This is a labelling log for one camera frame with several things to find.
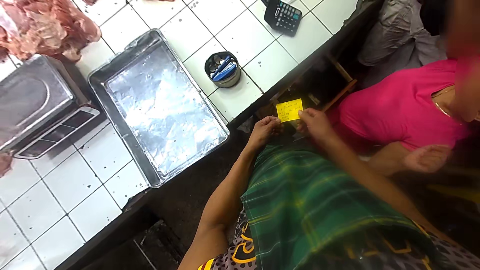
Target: tiled counter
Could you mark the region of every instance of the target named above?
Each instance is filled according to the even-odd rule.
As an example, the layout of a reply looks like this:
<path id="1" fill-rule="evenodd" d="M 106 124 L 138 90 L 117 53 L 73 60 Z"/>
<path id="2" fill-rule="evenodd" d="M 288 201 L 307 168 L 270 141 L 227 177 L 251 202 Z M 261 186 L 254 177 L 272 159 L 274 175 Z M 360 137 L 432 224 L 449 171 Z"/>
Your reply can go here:
<path id="1" fill-rule="evenodd" d="M 86 77 L 150 28 L 160 28 L 225 122 L 260 98 L 338 32 L 357 0 L 294 0 L 295 37 L 272 30 L 261 0 L 99 0 L 79 8 L 101 28 L 77 63 Z M 239 60 L 242 78 L 217 88 L 203 66 L 214 52 Z M 21 62 L 0 63 L 3 79 Z M 147 183 L 108 121 L 40 159 L 14 160 L 0 178 L 0 270 L 52 270 L 121 214 Z"/>

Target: metal tray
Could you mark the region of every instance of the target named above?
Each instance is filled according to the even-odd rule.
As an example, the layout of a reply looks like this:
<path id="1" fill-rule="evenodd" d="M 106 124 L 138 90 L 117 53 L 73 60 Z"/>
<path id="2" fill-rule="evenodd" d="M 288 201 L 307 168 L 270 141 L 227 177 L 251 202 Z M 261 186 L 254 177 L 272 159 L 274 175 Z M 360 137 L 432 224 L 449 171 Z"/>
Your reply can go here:
<path id="1" fill-rule="evenodd" d="M 88 81 L 152 187 L 160 187 L 230 136 L 158 29 L 134 40 Z"/>

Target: sticky note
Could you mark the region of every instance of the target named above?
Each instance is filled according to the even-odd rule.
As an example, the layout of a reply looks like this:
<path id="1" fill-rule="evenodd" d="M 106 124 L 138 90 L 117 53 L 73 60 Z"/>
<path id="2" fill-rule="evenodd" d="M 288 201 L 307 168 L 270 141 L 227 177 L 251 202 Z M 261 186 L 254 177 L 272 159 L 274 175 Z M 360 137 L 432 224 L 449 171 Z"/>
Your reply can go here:
<path id="1" fill-rule="evenodd" d="M 300 119 L 299 110 L 303 110 L 301 98 L 276 105 L 278 117 L 282 122 Z"/>

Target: plaid cloth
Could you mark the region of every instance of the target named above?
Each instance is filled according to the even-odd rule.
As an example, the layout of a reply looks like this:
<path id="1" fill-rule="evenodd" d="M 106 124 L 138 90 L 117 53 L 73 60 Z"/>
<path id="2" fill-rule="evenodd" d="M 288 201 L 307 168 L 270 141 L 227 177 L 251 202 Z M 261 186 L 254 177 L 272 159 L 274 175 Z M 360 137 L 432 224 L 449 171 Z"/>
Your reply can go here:
<path id="1" fill-rule="evenodd" d="M 395 225 L 428 241 L 412 221 L 309 150 L 267 146 L 241 199 L 264 270 L 297 269 L 341 237 L 372 227 Z"/>

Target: person's hand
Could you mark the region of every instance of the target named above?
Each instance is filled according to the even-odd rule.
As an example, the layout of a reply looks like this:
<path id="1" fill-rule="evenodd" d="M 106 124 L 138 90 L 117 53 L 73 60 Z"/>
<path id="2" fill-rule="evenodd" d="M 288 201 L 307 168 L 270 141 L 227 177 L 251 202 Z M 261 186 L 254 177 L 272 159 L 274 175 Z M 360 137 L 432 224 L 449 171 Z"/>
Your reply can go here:
<path id="1" fill-rule="evenodd" d="M 420 147 L 408 154 L 404 165 L 416 172 L 436 172 L 445 165 L 452 150 L 445 145 Z"/>
<path id="2" fill-rule="evenodd" d="M 335 131 L 324 112 L 308 108 L 300 110 L 299 117 L 297 131 L 304 136 L 311 136 L 318 143 L 336 138 Z"/>
<path id="3" fill-rule="evenodd" d="M 280 119 L 275 116 L 267 116 L 253 127 L 246 148 L 257 151 L 268 142 L 272 135 L 279 135 L 282 131 L 283 125 L 280 123 Z"/>

